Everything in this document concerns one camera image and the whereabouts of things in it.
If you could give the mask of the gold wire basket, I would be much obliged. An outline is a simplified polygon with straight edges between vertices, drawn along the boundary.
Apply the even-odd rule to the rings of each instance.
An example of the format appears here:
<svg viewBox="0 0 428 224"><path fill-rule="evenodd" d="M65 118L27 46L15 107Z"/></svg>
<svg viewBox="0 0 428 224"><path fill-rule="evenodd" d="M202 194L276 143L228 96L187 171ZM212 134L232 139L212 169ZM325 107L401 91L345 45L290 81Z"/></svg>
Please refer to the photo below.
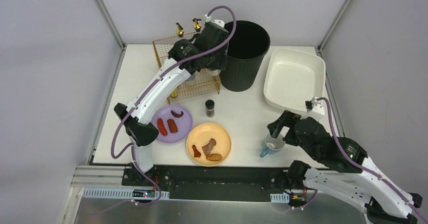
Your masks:
<svg viewBox="0 0 428 224"><path fill-rule="evenodd" d="M152 42L153 50L155 53L158 67L161 68L164 61L168 57L168 52L172 49L175 42L179 41L177 35L172 37L166 37ZM200 72L195 72L196 79L192 82L184 81L176 89L178 90L177 98L170 98L168 96L168 104L173 104L178 101L187 100L193 97L197 97L209 93L219 94L221 89L221 81L219 76L211 76L205 69Z"/></svg>

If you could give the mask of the small black spice jar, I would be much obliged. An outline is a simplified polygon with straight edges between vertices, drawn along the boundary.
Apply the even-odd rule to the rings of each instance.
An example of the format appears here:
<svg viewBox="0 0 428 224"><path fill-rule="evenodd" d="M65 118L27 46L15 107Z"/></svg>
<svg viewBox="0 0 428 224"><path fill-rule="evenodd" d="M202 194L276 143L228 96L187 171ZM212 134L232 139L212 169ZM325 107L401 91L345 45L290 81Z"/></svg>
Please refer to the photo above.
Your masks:
<svg viewBox="0 0 428 224"><path fill-rule="evenodd" d="M209 118L212 118L215 115L215 102L212 99L209 99L205 102L206 115Z"/></svg>

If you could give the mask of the clear oil dispenser bottle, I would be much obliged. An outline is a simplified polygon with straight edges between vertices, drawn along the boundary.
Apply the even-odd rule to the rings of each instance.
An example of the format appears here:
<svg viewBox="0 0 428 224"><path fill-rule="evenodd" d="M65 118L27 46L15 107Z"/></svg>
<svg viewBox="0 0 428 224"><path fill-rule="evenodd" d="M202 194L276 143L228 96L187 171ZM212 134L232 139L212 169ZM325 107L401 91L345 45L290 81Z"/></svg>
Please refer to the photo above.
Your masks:
<svg viewBox="0 0 428 224"><path fill-rule="evenodd" d="M177 29L176 29L176 35L179 38L183 38L184 34L185 34L185 30L184 28L180 25L180 23L176 23Z"/></svg>

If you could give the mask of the small yellow label bottle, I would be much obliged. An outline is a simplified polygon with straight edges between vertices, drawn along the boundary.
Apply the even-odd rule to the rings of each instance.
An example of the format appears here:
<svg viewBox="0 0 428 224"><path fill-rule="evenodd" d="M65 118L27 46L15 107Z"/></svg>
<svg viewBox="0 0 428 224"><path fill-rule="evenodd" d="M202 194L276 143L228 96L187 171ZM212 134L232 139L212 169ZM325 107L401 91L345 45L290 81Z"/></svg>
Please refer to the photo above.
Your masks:
<svg viewBox="0 0 428 224"><path fill-rule="evenodd" d="M178 90L175 89L171 94L170 94L170 98L177 98L178 97Z"/></svg>

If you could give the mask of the black lid spice jar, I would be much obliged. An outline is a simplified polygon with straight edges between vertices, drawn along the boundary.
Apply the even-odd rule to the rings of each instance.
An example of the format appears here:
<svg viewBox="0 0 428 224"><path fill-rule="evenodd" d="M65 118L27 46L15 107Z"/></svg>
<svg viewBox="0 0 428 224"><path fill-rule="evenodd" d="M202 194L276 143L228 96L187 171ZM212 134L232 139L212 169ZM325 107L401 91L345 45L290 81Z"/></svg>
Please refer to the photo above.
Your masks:
<svg viewBox="0 0 428 224"><path fill-rule="evenodd" d="M222 70L220 70L220 69L215 69L215 70L206 69L206 71L211 76L217 76L221 73Z"/></svg>

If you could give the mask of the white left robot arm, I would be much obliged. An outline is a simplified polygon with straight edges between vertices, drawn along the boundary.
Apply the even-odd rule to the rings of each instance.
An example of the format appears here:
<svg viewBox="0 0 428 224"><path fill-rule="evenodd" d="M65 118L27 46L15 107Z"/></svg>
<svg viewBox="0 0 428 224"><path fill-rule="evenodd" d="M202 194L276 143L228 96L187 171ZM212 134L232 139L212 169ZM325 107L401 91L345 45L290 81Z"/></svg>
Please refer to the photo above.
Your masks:
<svg viewBox="0 0 428 224"><path fill-rule="evenodd" d="M235 30L236 24L228 31L222 21L214 20L207 22L203 30L190 39L177 40L150 83L127 104L117 103L114 107L121 122L112 143L115 144L120 129L125 127L131 140L128 146L133 164L141 172L147 172L154 165L151 144L157 139L159 130L152 118L158 105L195 72L224 70L228 43Z"/></svg>

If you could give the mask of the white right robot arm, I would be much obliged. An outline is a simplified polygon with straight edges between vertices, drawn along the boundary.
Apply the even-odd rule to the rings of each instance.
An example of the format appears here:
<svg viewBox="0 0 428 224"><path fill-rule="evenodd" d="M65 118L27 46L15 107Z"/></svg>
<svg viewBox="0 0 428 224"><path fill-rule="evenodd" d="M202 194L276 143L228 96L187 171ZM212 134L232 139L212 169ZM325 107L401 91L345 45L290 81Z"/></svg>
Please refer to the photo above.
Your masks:
<svg viewBox="0 0 428 224"><path fill-rule="evenodd" d="M267 129L273 138L289 130L283 141L303 149L313 160L351 178L355 184L335 179L294 160L287 177L308 188L329 194L359 210L371 223L417 223L422 197L400 189L377 168L367 152L354 140L329 134L319 119L330 110L308 110L303 116L285 110Z"/></svg>

